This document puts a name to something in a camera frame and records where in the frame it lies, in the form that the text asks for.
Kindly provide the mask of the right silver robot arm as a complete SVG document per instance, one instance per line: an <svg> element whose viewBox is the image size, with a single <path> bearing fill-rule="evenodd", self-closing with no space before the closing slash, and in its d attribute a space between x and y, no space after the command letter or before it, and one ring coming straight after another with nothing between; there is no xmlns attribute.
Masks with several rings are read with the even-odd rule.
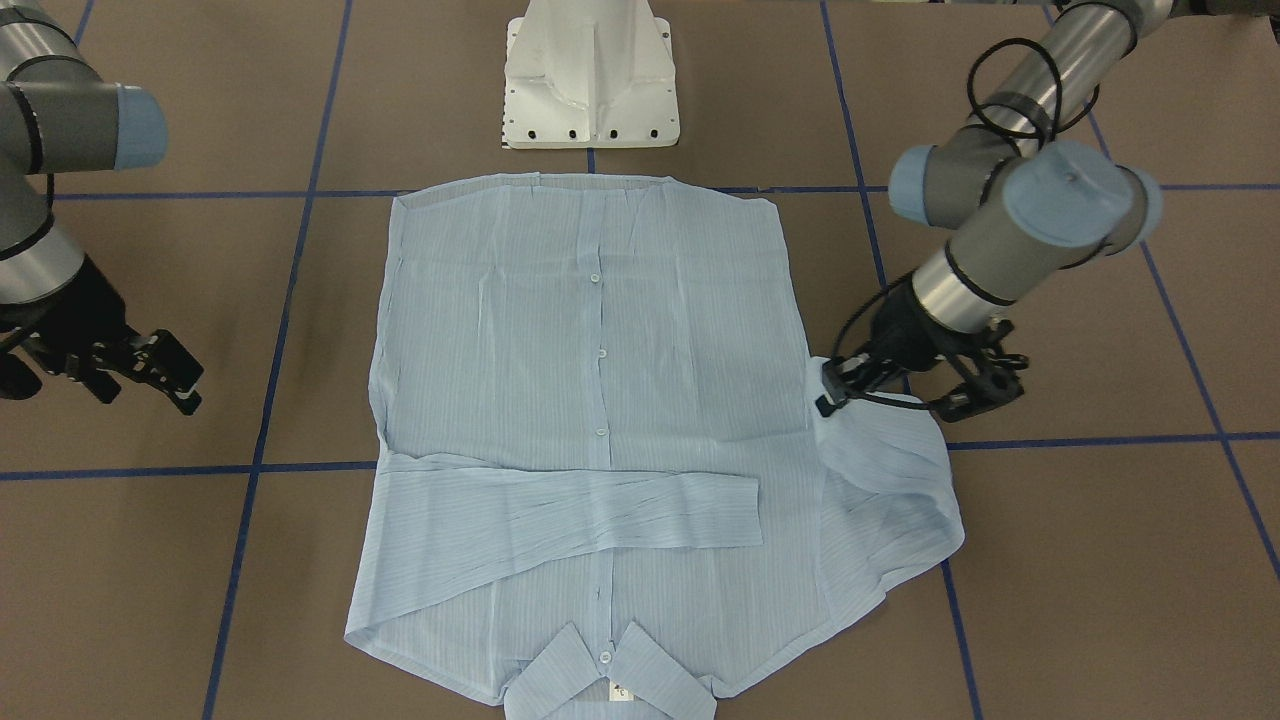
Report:
<svg viewBox="0 0 1280 720"><path fill-rule="evenodd" d="M59 223L56 177L159 164L163 109L146 88L106 82L37 1L1 5L3 397L61 375L110 404L148 386L183 415L202 400L200 361L170 332L136 331L125 300Z"/></svg>

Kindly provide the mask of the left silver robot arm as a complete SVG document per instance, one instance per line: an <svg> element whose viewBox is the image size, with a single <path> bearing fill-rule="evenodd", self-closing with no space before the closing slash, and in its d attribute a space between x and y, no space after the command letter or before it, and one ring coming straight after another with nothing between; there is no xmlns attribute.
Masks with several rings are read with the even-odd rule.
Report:
<svg viewBox="0 0 1280 720"><path fill-rule="evenodd" d="M822 416L865 401L960 421L1023 396L1029 361L1004 347L1010 309L1053 273L1146 241L1162 217L1155 178L1066 132L1176 13L1172 1L1070 1L1042 40L1006 38L974 60L964 126L905 151L887 187L900 217L948 238L852 313L870 318L869 336L850 354L835 341Z"/></svg>

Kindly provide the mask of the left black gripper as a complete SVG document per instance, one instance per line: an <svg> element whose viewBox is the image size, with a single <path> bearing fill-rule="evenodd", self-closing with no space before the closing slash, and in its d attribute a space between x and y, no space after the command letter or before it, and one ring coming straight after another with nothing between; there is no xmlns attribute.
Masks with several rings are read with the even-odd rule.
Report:
<svg viewBox="0 0 1280 720"><path fill-rule="evenodd" d="M892 282L879 290L851 314L846 329L852 329L868 313L873 315L867 341L847 357L832 357L822 365L824 389L814 401L822 418L867 400L867 392L906 374L928 372L973 350L973 336L936 322L910 282Z"/></svg>

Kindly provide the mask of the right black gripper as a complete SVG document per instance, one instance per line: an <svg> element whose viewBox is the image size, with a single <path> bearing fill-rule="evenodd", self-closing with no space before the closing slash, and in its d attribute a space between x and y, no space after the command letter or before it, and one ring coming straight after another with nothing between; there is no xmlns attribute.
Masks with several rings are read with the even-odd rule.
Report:
<svg viewBox="0 0 1280 720"><path fill-rule="evenodd" d="M156 391L183 416L195 415L201 406L197 387L204 365L169 331L136 336L125 322L123 297L91 258L84 258L60 290L19 304L4 302L1 319L4 400L32 398L42 387L42 380L13 354L22 347L40 369L81 383L101 404L118 397L123 378ZM97 345L128 340L131 364L96 365Z"/></svg>

